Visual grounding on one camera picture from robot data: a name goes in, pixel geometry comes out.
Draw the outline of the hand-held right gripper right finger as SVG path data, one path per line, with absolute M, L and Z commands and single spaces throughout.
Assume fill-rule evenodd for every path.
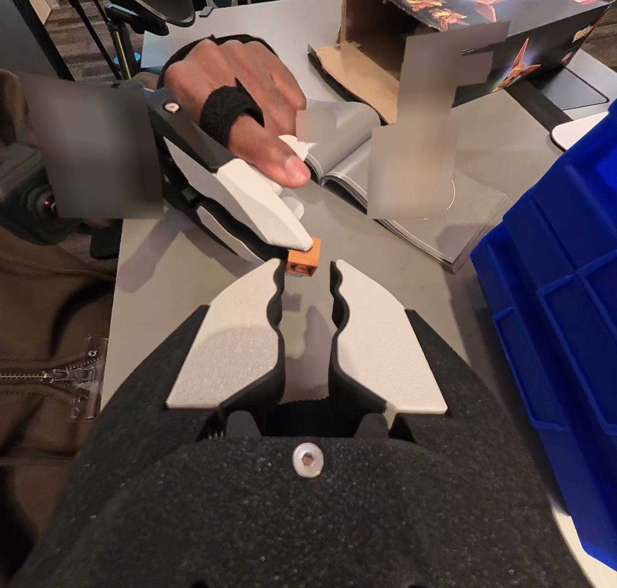
M 329 398 L 374 414 L 446 414 L 447 403 L 408 311 L 381 284 L 348 262 L 330 265 L 336 330 Z

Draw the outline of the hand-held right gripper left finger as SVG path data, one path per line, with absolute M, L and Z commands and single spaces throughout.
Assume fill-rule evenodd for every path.
M 175 409 L 260 411 L 285 385 L 285 264 L 270 259 L 212 300 L 166 399 Z

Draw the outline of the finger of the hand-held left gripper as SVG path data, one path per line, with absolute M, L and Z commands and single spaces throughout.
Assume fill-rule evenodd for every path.
M 296 251 L 312 249 L 312 238 L 280 198 L 282 188 L 258 169 L 233 158 L 214 171 L 203 167 L 170 140 L 165 142 L 188 183 L 206 198 L 220 203 L 262 241 Z
M 203 205 L 197 206 L 196 212 L 202 227 L 243 260 L 257 265 L 270 260 L 269 254 L 258 255 L 240 238 L 233 236 L 232 233 L 229 232 L 229 230 Z

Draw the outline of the small brown brick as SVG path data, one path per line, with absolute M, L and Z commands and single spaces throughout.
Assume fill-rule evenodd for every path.
M 289 250 L 285 273 L 297 277 L 311 277 L 319 268 L 321 240 L 311 237 L 313 245 L 308 251 Z

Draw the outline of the stack of blue plastic bins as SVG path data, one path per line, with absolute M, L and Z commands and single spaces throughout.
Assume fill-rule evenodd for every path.
M 616 102 L 471 253 L 582 548 L 616 569 Z

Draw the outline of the person's left forearm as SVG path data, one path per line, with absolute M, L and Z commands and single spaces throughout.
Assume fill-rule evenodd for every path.
M 1 69 L 1 151 L 18 142 L 27 103 L 14 73 Z

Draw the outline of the grey desk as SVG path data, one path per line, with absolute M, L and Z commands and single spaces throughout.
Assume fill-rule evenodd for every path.
M 310 99 L 340 96 L 310 64 L 307 47 L 335 43 L 342 0 L 288 0 L 218 9 L 188 29 L 146 34 L 145 67 L 160 66 L 190 41 L 249 33 L 266 40 Z M 316 399 L 327 391 L 333 300 L 329 263 L 343 259 L 372 277 L 405 307 L 420 316 L 482 378 L 512 415 L 545 480 L 553 515 L 563 537 L 594 587 L 615 587 L 616 572 L 586 554 L 536 431 L 505 361 L 476 272 L 467 260 L 455 273 L 415 246 L 369 220 L 333 192 L 310 183 L 295 197 L 304 205 L 304 226 L 321 239 L 320 267 L 312 278 L 286 281 L 281 330 L 287 350 L 284 400 Z M 161 220 L 126 220 L 121 236 L 109 350 L 104 375 L 104 406 L 128 375 L 198 306 L 251 270 L 169 209 Z

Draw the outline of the black stand with round disc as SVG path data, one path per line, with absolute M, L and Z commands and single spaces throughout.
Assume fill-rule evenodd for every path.
M 196 21 L 192 0 L 109 0 L 104 6 L 107 29 L 117 53 L 122 80 L 139 71 L 129 30 L 164 37 L 169 25 L 189 28 Z

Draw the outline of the grey instruction booklet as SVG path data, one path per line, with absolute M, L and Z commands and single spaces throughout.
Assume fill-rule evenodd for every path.
M 334 138 L 311 143 L 305 163 L 320 187 L 343 198 L 366 215 L 368 160 L 377 112 L 360 102 L 307 100 L 308 109 L 335 116 Z M 451 206 L 441 217 L 396 222 L 377 220 L 392 234 L 414 245 L 444 266 L 456 270 L 476 243 L 496 224 L 505 210 L 504 193 L 456 171 Z

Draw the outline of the black framed grey board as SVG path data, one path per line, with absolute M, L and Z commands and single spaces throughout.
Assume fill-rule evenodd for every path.
M 1 69 L 74 80 L 29 0 L 1 0 Z

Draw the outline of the white rounded flat plate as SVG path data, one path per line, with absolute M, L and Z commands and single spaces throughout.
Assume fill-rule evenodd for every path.
M 605 111 L 557 125 L 550 133 L 551 142 L 562 152 L 566 152 L 607 115 L 608 111 Z

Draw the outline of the printed cardboard box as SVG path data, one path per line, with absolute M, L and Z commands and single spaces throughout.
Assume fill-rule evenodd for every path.
M 463 54 L 492 52 L 485 82 L 460 85 L 453 106 L 566 66 L 610 0 L 343 0 L 332 46 L 308 47 L 319 68 L 386 123 L 396 121 L 406 38 L 509 24 L 505 37 Z

